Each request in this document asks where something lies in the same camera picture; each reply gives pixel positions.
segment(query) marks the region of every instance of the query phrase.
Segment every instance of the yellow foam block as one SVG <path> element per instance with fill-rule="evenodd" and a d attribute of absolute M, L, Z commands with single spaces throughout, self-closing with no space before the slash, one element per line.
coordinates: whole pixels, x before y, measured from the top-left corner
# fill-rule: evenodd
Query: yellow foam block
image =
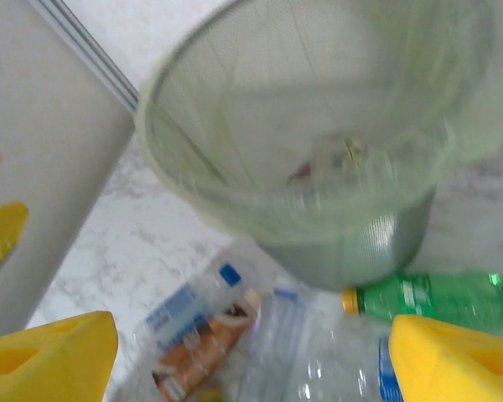
<path fill-rule="evenodd" d="M 0 402 L 101 402 L 117 353 L 110 312 L 0 338 Z"/>
<path fill-rule="evenodd" d="M 405 402 L 503 402 L 503 338 L 397 316 L 390 354 Z"/>
<path fill-rule="evenodd" d="M 0 264 L 18 243 L 27 217 L 28 208 L 19 201 L 0 206 Z"/>

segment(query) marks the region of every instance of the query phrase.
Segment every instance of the green plastic bottle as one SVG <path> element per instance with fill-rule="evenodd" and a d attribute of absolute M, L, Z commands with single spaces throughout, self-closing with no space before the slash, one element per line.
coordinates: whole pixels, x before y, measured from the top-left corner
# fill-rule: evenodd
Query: green plastic bottle
<path fill-rule="evenodd" d="M 503 332 L 503 276 L 496 273 L 395 274 L 343 292 L 343 309 L 391 322 L 417 314 L 462 327 Z"/>

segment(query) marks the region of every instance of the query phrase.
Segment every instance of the yellow sponge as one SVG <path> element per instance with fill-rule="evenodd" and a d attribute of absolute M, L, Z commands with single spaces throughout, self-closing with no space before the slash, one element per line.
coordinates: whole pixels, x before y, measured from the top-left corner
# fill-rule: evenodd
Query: yellow sponge
<path fill-rule="evenodd" d="M 405 402 L 503 402 L 503 338 L 397 316 L 390 354 Z"/>
<path fill-rule="evenodd" d="M 28 208 L 21 202 L 0 206 L 0 264 L 20 239 Z"/>
<path fill-rule="evenodd" d="M 117 354 L 110 312 L 0 338 L 0 402 L 101 402 Z"/>

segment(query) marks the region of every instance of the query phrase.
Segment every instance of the marble countertop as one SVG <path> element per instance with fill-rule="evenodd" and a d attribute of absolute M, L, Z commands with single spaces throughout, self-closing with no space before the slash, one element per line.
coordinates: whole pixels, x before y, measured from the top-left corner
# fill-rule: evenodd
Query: marble countertop
<path fill-rule="evenodd" d="M 138 369 L 133 329 L 155 303 L 213 260 L 232 261 L 264 283 L 281 270 L 251 241 L 202 223 L 151 173 L 134 137 L 29 327 L 112 312 L 119 351 L 105 400 L 157 400 Z M 503 273 L 503 153 L 458 170 L 438 190 L 416 265 L 451 263 Z"/>

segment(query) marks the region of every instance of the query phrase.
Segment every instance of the white marble surface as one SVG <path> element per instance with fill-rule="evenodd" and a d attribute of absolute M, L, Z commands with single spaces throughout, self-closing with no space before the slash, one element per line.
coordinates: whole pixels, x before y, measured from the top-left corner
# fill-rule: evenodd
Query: white marble surface
<path fill-rule="evenodd" d="M 132 330 L 213 258 L 232 260 L 266 282 L 279 269 L 251 242 L 200 222 L 148 170 L 134 138 L 29 326 L 111 311 L 120 345 L 106 400 L 156 400 L 150 379 L 138 373 Z M 417 265 L 450 262 L 503 272 L 503 153 L 460 169 L 438 191 Z"/>

